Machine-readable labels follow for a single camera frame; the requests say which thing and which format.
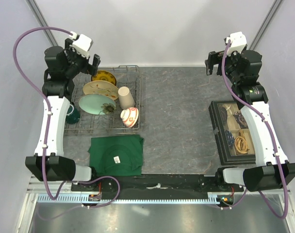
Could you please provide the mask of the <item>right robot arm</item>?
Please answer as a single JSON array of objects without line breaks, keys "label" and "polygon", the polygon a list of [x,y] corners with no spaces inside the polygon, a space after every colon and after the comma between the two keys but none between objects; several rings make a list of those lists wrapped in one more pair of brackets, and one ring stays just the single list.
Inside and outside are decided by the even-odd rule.
[{"label": "right robot arm", "polygon": [[238,107],[244,117],[255,149],[253,168],[226,167],[218,169],[215,187],[226,191],[232,184],[245,186],[251,192],[286,188],[295,177],[295,163],[283,152],[273,128],[268,97],[258,82],[262,56],[253,50],[209,53],[205,60],[206,73],[211,75],[214,65],[217,74],[232,83],[233,98],[239,97]]}]

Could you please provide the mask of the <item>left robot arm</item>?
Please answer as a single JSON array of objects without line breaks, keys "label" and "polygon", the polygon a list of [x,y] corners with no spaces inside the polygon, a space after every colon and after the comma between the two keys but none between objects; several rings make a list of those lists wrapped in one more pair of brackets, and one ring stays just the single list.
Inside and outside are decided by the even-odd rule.
[{"label": "left robot arm", "polygon": [[25,159],[28,170],[41,182],[82,181],[88,191],[97,189],[99,180],[89,166],[79,166],[64,156],[63,137],[66,115],[74,90],[73,79],[79,73],[94,75],[100,57],[94,55],[89,63],[91,38],[81,34],[77,39],[66,39],[65,46],[45,50],[47,69],[41,94],[44,114],[40,138],[33,156]]}]

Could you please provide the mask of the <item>cream bird pattern plate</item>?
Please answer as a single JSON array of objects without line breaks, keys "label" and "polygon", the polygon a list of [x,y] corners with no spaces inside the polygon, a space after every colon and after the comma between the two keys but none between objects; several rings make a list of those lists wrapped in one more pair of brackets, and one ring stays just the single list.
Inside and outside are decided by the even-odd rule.
[{"label": "cream bird pattern plate", "polygon": [[92,81],[83,86],[83,93],[104,95],[112,100],[118,99],[118,87],[107,81]]}]

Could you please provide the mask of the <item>mint green flower plate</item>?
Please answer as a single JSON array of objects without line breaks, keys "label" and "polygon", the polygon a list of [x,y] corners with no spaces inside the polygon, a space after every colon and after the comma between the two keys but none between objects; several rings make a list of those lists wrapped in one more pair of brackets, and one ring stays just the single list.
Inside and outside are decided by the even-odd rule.
[{"label": "mint green flower plate", "polygon": [[100,94],[87,94],[79,99],[79,107],[92,115],[109,115],[116,109],[116,103],[111,98]]}]

